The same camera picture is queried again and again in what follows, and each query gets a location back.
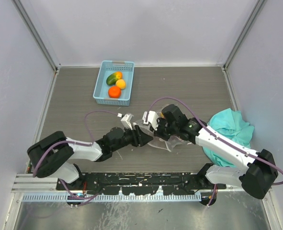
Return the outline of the orange fake fruit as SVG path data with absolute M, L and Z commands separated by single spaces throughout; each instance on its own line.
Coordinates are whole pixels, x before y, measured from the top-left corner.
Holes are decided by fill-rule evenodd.
M 120 98 L 122 90 L 118 86 L 112 86 L 108 90 L 108 96 L 110 98 Z

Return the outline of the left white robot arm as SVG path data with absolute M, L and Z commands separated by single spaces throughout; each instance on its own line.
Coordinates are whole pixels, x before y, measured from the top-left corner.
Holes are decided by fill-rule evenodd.
M 77 166 L 68 163 L 68 160 L 102 162 L 123 147 L 142 147 L 152 140 L 153 137 L 144 133 L 138 125 L 133 129 L 113 127 L 93 143 L 76 141 L 57 131 L 29 147 L 27 154 L 34 167 L 34 177 L 55 177 L 78 190 L 82 188 L 84 178 Z

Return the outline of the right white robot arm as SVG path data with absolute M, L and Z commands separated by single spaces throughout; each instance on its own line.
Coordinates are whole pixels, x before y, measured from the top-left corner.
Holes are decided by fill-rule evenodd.
M 213 184 L 240 186 L 250 196 L 263 199 L 278 177 L 271 152 L 241 146 L 218 134 L 198 118 L 188 119 L 178 106 L 170 104 L 162 109 L 162 117 L 151 111 L 147 121 L 153 133 L 165 141 L 172 136 L 208 148 L 232 163 L 234 167 L 204 166 L 198 183 L 204 189 Z

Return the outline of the clear zip top bag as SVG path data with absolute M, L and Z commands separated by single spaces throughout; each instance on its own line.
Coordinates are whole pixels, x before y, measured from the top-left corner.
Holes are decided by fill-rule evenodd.
M 136 124 L 139 125 L 141 130 L 146 134 L 149 134 L 153 137 L 153 140 L 148 144 L 154 148 L 163 149 L 171 152 L 175 146 L 187 143 L 188 141 L 184 141 L 176 136 L 171 136 L 168 141 L 165 141 L 159 137 L 154 136 L 153 131 L 155 130 L 151 125 L 143 125 L 142 118 L 136 121 Z

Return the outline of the green orange fake mango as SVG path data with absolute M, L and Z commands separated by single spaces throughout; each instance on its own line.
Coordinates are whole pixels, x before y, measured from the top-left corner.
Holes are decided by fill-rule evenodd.
M 112 86 L 112 85 L 115 85 L 116 82 L 119 80 L 119 79 L 122 79 L 123 77 L 123 74 L 122 72 L 120 71 L 117 71 L 117 72 L 114 72 L 112 74 L 110 74 L 107 79 L 106 79 L 106 84 L 108 86 Z

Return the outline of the yellow fake peach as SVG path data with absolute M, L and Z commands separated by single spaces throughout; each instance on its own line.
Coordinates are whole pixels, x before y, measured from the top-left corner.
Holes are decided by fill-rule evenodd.
M 123 79 L 119 79 L 115 85 L 121 90 L 124 90 L 126 88 L 126 82 Z

